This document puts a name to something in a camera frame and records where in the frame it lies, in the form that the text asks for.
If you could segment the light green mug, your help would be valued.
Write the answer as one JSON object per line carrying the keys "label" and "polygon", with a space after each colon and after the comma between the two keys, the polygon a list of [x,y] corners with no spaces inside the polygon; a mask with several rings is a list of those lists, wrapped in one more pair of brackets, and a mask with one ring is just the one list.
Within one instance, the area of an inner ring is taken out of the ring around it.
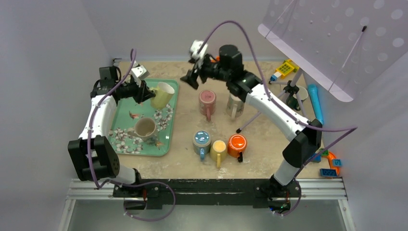
{"label": "light green mug", "polygon": [[152,87],[150,90],[155,94],[151,98],[151,107],[157,110],[165,108],[175,94],[175,89],[165,82],[159,82],[156,87]]}

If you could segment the tan floral mug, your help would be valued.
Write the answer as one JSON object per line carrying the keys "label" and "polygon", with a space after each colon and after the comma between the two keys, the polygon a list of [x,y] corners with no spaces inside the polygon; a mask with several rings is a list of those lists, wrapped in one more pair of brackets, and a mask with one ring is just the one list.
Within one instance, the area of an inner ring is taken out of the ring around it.
{"label": "tan floral mug", "polygon": [[127,134],[132,137],[140,138],[148,145],[156,145],[158,142],[156,122],[148,117],[139,119],[134,127],[127,131]]}

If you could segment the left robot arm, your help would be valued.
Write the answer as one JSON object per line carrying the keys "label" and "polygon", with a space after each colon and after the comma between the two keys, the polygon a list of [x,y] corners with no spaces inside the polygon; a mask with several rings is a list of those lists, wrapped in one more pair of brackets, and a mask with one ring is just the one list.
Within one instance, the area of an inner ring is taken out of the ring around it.
{"label": "left robot arm", "polygon": [[129,82],[118,77],[121,72],[117,66],[101,67],[99,73],[100,78],[90,93],[91,110],[85,128],[78,139],[68,143],[67,149],[81,181],[93,181],[100,188],[103,184],[98,181],[107,179],[125,185],[125,191],[137,197],[143,192],[140,174],[119,163],[108,135],[121,99],[133,98],[136,103],[142,103],[155,96],[145,81],[149,72],[137,64],[130,70]]}

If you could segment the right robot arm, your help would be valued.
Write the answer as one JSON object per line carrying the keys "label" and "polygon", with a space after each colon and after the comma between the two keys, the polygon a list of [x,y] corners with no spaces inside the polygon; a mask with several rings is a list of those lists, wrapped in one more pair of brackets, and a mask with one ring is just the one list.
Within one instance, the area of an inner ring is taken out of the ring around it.
{"label": "right robot arm", "polygon": [[198,78],[202,83],[208,78],[224,81],[232,95],[266,115],[281,130],[289,144],[282,152],[284,160],[271,177],[270,189],[274,195],[283,195],[301,166],[320,148],[321,131],[313,128],[320,129],[322,124],[317,119],[309,121],[296,114],[273,95],[259,77],[245,70],[242,54],[236,46],[221,46],[216,62],[212,62],[206,49],[203,41],[192,43],[189,63],[194,66],[181,81],[194,89],[198,89]]}

